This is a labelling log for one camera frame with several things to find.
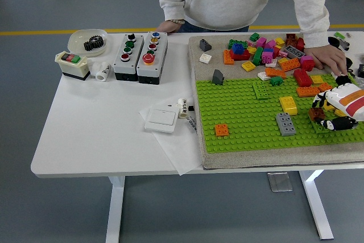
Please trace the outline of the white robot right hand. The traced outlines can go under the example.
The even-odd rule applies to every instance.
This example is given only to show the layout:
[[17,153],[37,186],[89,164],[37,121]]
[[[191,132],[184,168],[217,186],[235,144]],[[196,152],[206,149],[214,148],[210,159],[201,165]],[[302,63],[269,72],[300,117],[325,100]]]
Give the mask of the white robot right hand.
[[318,117],[313,119],[324,128],[333,131],[349,130],[356,128],[358,123],[363,121],[363,89],[355,84],[342,84],[317,94],[312,107],[315,108],[317,104],[322,107],[325,101],[328,105],[342,111],[345,116],[332,120]]

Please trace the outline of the person's right hand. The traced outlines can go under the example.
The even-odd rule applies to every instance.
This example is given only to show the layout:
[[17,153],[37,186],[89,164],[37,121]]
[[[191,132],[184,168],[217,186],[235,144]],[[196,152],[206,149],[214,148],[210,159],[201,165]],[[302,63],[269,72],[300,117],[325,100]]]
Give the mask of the person's right hand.
[[170,20],[161,22],[161,24],[156,28],[156,32],[165,32],[165,33],[176,33],[180,29],[182,24],[174,23]]

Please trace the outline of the person's left hand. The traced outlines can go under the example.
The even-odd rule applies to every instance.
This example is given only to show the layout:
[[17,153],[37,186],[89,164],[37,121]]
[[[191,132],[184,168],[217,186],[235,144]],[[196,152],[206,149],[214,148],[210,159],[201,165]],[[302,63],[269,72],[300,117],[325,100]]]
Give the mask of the person's left hand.
[[322,47],[306,48],[304,53],[313,58],[315,67],[319,70],[327,66],[336,76],[348,74],[345,54],[330,44]]

